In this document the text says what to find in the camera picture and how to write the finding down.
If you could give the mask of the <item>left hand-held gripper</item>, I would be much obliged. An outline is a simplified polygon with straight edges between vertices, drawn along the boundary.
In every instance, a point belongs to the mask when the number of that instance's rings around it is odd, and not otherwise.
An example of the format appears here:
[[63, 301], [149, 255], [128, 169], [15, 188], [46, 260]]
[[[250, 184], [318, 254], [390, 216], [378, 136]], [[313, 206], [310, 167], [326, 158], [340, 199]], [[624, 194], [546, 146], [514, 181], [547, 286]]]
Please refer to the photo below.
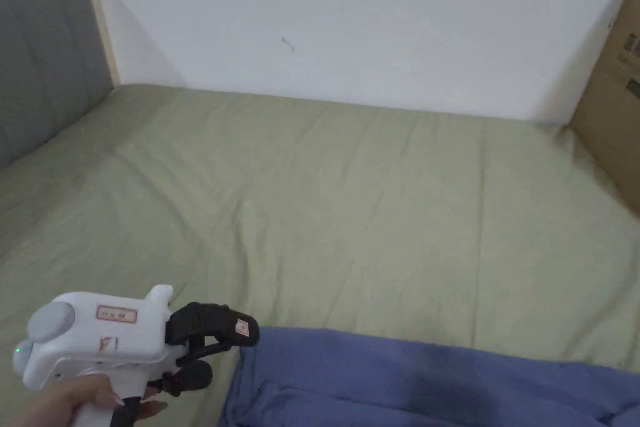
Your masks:
[[[39, 308], [27, 338], [14, 350], [14, 370], [26, 388], [39, 391], [65, 379], [103, 374], [123, 400], [116, 409], [86, 405], [74, 426], [133, 426], [146, 387], [180, 396], [208, 388], [210, 355], [254, 347], [258, 322], [228, 305], [192, 302], [176, 311], [176, 345], [165, 342], [170, 285], [154, 286], [142, 299], [72, 292]], [[178, 369], [177, 360], [192, 361]]]

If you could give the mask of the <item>person's left hand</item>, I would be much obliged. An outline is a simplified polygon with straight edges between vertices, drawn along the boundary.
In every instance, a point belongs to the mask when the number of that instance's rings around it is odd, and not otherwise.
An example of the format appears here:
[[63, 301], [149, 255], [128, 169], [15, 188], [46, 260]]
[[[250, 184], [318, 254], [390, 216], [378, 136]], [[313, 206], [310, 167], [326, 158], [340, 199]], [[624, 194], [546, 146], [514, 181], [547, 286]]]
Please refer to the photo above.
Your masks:
[[43, 426], [71, 426], [73, 414], [85, 405], [115, 409], [125, 405], [103, 374], [80, 376], [44, 395]]

